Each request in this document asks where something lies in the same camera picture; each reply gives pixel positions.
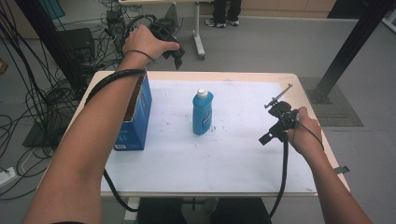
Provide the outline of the blue cardboard box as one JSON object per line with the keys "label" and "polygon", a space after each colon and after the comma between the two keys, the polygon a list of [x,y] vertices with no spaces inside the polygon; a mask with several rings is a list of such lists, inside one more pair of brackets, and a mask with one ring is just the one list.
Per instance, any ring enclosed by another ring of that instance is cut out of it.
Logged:
{"label": "blue cardboard box", "polygon": [[152,97],[147,75],[141,76],[134,88],[114,149],[143,150],[149,126]]}

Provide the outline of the black metal stand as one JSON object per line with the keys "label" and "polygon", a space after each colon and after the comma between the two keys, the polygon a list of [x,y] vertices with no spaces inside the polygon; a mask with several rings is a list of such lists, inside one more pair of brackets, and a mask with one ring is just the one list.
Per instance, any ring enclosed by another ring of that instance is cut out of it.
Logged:
{"label": "black metal stand", "polygon": [[40,1],[15,0],[15,2],[64,73],[72,89],[74,91],[84,92],[88,88],[88,85],[82,77],[77,63],[67,52],[52,19],[41,6]]}

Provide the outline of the white table leg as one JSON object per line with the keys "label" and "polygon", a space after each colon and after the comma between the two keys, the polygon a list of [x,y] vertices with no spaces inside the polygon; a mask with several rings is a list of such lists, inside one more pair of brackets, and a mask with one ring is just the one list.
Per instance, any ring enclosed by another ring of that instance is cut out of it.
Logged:
{"label": "white table leg", "polygon": [[[140,199],[136,197],[130,197],[127,200],[127,205],[133,209],[139,207]],[[123,219],[123,224],[135,224],[137,221],[137,212],[126,211]]]}

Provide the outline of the blue bottle with white cap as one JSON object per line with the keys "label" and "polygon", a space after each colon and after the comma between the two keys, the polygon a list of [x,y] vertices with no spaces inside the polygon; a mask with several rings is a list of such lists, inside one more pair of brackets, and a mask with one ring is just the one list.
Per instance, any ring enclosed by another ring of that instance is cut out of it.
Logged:
{"label": "blue bottle with white cap", "polygon": [[195,134],[206,133],[212,123],[212,101],[214,95],[206,89],[199,89],[192,100],[192,129]]}

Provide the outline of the black wrist band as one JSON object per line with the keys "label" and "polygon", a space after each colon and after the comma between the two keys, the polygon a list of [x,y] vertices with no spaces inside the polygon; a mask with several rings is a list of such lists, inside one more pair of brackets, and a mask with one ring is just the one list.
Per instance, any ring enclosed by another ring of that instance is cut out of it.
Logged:
{"label": "black wrist band", "polygon": [[144,52],[144,51],[142,51],[142,50],[138,50],[138,49],[131,49],[131,50],[128,50],[127,52],[125,52],[124,53],[124,57],[126,57],[129,53],[132,53],[132,52],[135,52],[135,53],[140,53],[140,54],[142,54],[142,55],[145,55],[147,58],[149,58],[152,62],[155,62],[155,59],[154,58],[152,58],[150,55],[148,55],[146,52]]}

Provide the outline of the white table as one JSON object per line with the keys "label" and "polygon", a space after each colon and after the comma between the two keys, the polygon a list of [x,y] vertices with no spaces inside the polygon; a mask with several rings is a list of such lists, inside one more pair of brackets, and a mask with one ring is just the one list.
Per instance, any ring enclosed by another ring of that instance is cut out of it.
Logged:
{"label": "white table", "polygon": [[[106,169],[127,193],[313,193],[310,169],[295,151],[284,155],[273,139],[259,139],[276,123],[265,109],[287,87],[277,82],[165,81],[149,83],[152,104],[141,151],[114,151]],[[205,88],[214,95],[209,130],[192,130],[192,98]],[[282,100],[293,107],[306,98],[291,87]]]}

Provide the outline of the person's right hand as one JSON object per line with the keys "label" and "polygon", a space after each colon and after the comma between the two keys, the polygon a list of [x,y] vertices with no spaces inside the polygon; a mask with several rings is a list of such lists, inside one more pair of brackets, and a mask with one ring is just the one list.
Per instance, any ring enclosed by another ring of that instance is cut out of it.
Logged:
{"label": "person's right hand", "polygon": [[321,127],[309,117],[305,106],[298,109],[298,116],[295,128],[287,130],[289,142],[307,161],[318,159],[324,155]]}

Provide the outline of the dark floor mat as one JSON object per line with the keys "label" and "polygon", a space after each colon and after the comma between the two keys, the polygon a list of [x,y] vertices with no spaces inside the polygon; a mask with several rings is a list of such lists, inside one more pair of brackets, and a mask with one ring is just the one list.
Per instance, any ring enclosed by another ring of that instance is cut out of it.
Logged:
{"label": "dark floor mat", "polygon": [[363,123],[355,110],[335,85],[325,103],[310,102],[322,127],[362,127]]}

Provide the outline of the white desk frame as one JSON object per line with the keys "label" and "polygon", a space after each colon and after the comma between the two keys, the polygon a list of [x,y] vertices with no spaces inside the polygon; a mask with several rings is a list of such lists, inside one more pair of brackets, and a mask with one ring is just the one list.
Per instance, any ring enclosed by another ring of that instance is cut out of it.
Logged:
{"label": "white desk frame", "polygon": [[147,4],[193,4],[194,8],[194,29],[192,30],[192,38],[197,49],[198,57],[203,60],[205,58],[205,49],[200,36],[200,6],[202,3],[211,2],[212,0],[118,0],[123,6],[142,6]]}

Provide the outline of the person's right leg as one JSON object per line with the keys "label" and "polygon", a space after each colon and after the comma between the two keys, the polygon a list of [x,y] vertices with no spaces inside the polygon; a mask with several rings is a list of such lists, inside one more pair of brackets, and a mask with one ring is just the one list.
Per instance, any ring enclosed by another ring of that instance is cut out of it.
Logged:
{"label": "person's right leg", "polygon": [[272,224],[261,198],[219,198],[210,224]]}

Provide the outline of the white power strip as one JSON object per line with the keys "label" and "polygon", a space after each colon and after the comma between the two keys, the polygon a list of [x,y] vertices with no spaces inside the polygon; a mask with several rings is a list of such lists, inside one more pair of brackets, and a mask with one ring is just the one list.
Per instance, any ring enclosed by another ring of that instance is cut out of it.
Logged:
{"label": "white power strip", "polygon": [[7,168],[5,171],[0,172],[0,188],[15,180],[17,175],[13,167]]}

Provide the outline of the black floor base plate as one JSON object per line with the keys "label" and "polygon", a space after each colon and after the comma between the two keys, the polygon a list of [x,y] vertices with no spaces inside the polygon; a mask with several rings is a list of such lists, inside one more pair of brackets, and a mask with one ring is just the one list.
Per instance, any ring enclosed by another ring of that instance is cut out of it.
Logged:
{"label": "black floor base plate", "polygon": [[35,122],[25,139],[25,147],[57,147],[62,140],[66,126],[58,121]]}

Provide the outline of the teal panel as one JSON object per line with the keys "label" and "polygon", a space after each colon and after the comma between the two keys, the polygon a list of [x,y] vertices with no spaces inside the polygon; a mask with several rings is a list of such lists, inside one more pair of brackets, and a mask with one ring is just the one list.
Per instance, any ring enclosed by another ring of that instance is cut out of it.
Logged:
{"label": "teal panel", "polygon": [[59,19],[64,16],[64,10],[60,5],[59,0],[39,0],[39,2],[52,20]]}

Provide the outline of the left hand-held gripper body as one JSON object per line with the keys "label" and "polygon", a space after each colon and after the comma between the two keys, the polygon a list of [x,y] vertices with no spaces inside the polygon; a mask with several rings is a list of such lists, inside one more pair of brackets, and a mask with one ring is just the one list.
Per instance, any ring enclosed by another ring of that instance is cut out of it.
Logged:
{"label": "left hand-held gripper body", "polygon": [[[153,22],[148,28],[156,38],[162,41],[177,42],[169,30],[159,22]],[[172,56],[175,61],[180,61],[184,53],[185,51],[183,48],[179,48],[178,50],[168,50],[163,53],[163,57],[168,59],[170,56]]]}

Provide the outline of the person's left hand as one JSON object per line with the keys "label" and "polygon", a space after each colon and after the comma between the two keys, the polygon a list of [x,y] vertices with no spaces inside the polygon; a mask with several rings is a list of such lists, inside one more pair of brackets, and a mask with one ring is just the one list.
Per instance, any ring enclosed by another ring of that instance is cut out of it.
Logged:
{"label": "person's left hand", "polygon": [[[178,50],[180,45],[175,42],[166,42],[156,38],[149,28],[145,25],[139,25],[135,31],[132,31],[125,40],[122,47],[123,54],[131,49],[138,49],[146,52],[155,60],[168,50]],[[126,69],[143,69],[151,62],[149,58],[140,53],[129,53],[123,59],[118,67],[119,70]]]}

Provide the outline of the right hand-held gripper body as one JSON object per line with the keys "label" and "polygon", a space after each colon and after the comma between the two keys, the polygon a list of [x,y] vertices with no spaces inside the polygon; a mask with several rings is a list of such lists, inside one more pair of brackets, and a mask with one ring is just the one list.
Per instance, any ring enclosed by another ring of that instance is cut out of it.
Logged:
{"label": "right hand-held gripper body", "polygon": [[281,142],[286,140],[285,131],[294,128],[297,123],[298,110],[292,110],[289,103],[279,101],[280,97],[283,96],[291,87],[292,84],[289,83],[285,90],[283,90],[278,96],[273,97],[272,101],[268,105],[264,106],[265,108],[270,107],[268,113],[278,119],[278,122],[273,125],[268,132]]}

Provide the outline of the person's left leg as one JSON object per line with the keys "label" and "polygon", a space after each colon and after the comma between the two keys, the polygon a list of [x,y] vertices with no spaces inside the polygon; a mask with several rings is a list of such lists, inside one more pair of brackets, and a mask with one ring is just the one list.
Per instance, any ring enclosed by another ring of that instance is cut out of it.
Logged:
{"label": "person's left leg", "polygon": [[143,198],[140,200],[138,224],[187,224],[181,212],[181,198]]}

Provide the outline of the grey electronic device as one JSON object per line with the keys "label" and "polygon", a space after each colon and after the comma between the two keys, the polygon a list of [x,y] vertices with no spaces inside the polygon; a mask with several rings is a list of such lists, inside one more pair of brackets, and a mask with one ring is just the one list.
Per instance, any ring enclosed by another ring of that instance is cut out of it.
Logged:
{"label": "grey electronic device", "polygon": [[108,10],[106,12],[106,24],[111,34],[122,35],[125,29],[125,23],[121,10]]}

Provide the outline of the black metal pillar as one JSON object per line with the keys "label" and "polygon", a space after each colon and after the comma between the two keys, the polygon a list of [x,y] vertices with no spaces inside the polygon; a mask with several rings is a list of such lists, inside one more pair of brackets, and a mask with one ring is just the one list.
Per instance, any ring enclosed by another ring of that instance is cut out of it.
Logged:
{"label": "black metal pillar", "polygon": [[308,92],[313,104],[328,104],[329,94],[396,0],[374,0],[358,20],[318,85]]}

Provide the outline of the person's leg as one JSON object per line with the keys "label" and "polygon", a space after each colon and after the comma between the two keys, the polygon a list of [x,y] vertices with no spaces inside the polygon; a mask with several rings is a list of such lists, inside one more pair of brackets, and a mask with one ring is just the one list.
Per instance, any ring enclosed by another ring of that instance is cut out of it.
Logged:
{"label": "person's leg", "polygon": [[143,198],[140,200],[138,224],[187,224],[181,212],[181,198]]}
{"label": "person's leg", "polygon": [[272,224],[261,198],[219,198],[210,224]]}

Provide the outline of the black case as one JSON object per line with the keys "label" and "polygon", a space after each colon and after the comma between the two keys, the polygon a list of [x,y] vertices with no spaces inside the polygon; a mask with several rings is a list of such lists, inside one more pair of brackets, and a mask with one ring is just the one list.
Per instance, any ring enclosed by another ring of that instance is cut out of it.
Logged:
{"label": "black case", "polygon": [[94,40],[89,28],[58,32],[67,52],[78,63],[91,62],[94,58]]}

